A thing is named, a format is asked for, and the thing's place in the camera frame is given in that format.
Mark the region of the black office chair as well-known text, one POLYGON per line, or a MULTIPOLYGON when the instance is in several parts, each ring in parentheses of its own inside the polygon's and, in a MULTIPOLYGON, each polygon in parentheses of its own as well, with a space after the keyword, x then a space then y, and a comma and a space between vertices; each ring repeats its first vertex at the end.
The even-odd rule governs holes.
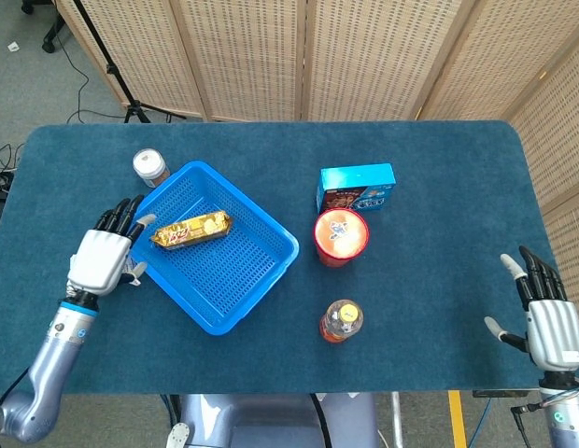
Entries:
MULTIPOLYGON (((35 6, 56 7, 55 0, 21 0, 21 11, 24 14, 32 15, 34 13, 35 6)), ((59 12, 56 12, 56 18, 48 32, 45 34, 41 46, 41 48, 48 54, 51 54, 55 51, 54 40, 58 37, 58 34, 61 32, 64 25, 64 18, 59 12)))

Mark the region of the red instant noodle cup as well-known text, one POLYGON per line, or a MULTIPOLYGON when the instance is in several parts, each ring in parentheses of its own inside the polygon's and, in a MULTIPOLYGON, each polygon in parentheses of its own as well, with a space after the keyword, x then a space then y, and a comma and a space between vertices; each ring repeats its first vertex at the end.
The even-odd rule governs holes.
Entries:
POLYGON ((323 212, 314 226, 314 241, 319 260, 339 268, 357 258, 369 243, 370 232, 364 218, 347 208, 323 212))

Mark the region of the wicker folding screen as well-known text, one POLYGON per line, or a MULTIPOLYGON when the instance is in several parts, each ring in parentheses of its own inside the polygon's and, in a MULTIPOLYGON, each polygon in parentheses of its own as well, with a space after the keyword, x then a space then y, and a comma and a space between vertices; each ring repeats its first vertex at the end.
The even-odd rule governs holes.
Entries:
POLYGON ((205 121, 502 119, 579 311, 579 0, 51 0, 132 99, 205 121))

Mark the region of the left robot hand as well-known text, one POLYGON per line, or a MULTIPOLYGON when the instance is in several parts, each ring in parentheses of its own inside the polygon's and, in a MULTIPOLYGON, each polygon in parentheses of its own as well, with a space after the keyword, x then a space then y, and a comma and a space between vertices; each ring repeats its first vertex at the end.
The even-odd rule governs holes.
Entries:
POLYGON ((121 275, 125 260, 131 259, 135 242, 156 219, 153 214, 135 216, 143 200, 142 194, 122 199, 86 231, 77 252, 70 258, 66 283, 68 299, 90 295, 104 297, 120 284, 140 284, 139 278, 148 268, 145 261, 134 261, 133 282, 124 283, 121 275))

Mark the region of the yellow snack bar packet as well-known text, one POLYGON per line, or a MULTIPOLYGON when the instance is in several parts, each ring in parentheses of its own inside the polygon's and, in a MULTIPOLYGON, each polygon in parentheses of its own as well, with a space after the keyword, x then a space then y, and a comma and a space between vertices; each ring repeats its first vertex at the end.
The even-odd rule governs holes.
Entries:
POLYGON ((159 228, 150 241, 165 250, 174 250, 227 236, 232 226, 233 219, 219 210, 159 228))

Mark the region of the blue table mat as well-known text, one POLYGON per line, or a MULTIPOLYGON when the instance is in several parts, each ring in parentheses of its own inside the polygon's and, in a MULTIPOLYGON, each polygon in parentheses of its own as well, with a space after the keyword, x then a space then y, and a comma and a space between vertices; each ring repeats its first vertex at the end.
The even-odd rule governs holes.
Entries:
POLYGON ((519 137, 503 121, 52 125, 23 150, 0 224, 0 393, 35 358, 84 232, 145 184, 135 152, 204 161, 298 240, 286 274, 229 333, 203 331, 151 280, 100 313, 71 393, 268 393, 527 388, 540 373, 487 330, 525 329, 500 255, 553 261, 519 137), (367 216, 370 243, 341 269, 313 242, 318 172, 389 162, 397 185, 367 216), (352 300, 360 331, 319 321, 352 300))

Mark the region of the white-lidded glass jar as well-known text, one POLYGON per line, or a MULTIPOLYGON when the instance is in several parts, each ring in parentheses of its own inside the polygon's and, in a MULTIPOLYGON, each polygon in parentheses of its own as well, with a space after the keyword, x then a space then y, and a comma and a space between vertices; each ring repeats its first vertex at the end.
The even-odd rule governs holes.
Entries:
POLYGON ((170 170, 162 154, 153 148, 137 151, 133 157, 136 174, 152 189, 159 187, 169 176, 170 170))

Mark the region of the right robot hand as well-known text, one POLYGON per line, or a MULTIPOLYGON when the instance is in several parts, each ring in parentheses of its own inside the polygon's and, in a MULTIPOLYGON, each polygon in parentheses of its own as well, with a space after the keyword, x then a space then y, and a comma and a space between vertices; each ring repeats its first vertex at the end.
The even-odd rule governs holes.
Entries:
POLYGON ((503 329, 491 316, 484 318, 490 333, 502 343, 527 353, 545 372, 575 372, 579 369, 579 314, 568 300, 558 271, 525 246, 519 253, 526 266, 510 255, 500 255, 502 265, 515 281, 526 317, 524 337, 503 329))

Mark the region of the blue plastic mesh basket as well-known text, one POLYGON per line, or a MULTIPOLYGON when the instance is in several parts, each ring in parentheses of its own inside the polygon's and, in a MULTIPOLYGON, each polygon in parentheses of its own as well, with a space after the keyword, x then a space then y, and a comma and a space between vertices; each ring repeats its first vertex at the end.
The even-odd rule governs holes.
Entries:
POLYGON ((228 179, 203 161, 186 163, 139 205, 155 222, 131 250, 135 262, 204 331, 229 332, 268 293, 298 256, 297 239, 228 179), (230 233, 174 250, 150 237, 161 227, 222 210, 230 233))

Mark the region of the yellow floor tape strip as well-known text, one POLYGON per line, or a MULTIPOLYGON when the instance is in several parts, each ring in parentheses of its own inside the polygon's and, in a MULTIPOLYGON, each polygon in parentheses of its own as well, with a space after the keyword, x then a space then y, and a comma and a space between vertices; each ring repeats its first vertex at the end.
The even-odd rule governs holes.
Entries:
POLYGON ((459 390, 447 392, 454 448, 467 448, 466 430, 459 390))

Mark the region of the blue cookie box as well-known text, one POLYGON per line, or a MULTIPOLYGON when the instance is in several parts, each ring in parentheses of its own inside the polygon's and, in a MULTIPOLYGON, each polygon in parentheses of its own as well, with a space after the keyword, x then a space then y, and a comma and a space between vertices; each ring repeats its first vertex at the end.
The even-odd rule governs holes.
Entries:
POLYGON ((317 210, 351 209, 365 212, 381 209, 396 186, 390 163, 322 168, 319 171, 317 210))

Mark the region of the white metal bracket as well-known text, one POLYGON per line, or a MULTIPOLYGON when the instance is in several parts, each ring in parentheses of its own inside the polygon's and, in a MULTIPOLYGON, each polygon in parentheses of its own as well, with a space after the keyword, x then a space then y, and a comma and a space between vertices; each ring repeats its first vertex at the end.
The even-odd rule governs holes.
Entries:
POLYGON ((189 426, 185 423, 177 423, 169 432, 165 448, 185 448, 189 436, 189 426))

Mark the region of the orange drink bottle yellow cap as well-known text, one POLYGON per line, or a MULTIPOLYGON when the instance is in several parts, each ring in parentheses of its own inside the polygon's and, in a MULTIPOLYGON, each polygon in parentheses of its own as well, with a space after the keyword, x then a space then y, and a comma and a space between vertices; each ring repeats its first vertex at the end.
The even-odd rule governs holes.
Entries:
POLYGON ((320 318, 319 332, 329 343, 342 343, 357 334, 362 324, 361 308, 352 300, 338 300, 320 318))

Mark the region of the black tripod stand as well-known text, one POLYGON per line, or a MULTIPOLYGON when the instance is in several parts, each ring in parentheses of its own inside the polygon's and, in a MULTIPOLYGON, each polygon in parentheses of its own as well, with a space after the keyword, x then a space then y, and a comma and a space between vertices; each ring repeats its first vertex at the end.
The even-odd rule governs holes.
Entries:
POLYGON ((172 118, 186 120, 187 118, 183 115, 180 115, 170 110, 162 109, 154 105, 142 103, 133 96, 125 80, 123 79, 118 66, 112 59, 111 55, 109 54, 103 39, 98 34, 98 31, 94 26, 92 19, 88 14, 86 8, 83 6, 82 1, 73 0, 73 2, 80 17, 83 19, 86 27, 90 31, 93 41, 98 46, 103 58, 106 61, 106 73, 108 75, 113 76, 116 79, 118 85, 120 86, 121 91, 124 94, 124 97, 128 100, 128 105, 126 106, 126 113, 123 122, 128 123, 131 118, 136 117, 141 123, 151 123, 151 120, 146 115, 145 112, 146 109, 165 115, 165 121, 167 123, 170 123, 172 118))

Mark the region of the grey robot torso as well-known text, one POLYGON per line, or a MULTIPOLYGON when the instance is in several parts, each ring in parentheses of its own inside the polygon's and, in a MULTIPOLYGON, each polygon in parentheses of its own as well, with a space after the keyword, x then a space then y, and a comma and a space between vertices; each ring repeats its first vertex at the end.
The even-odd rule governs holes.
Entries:
POLYGON ((185 448, 380 448, 371 393, 189 394, 179 404, 185 448))

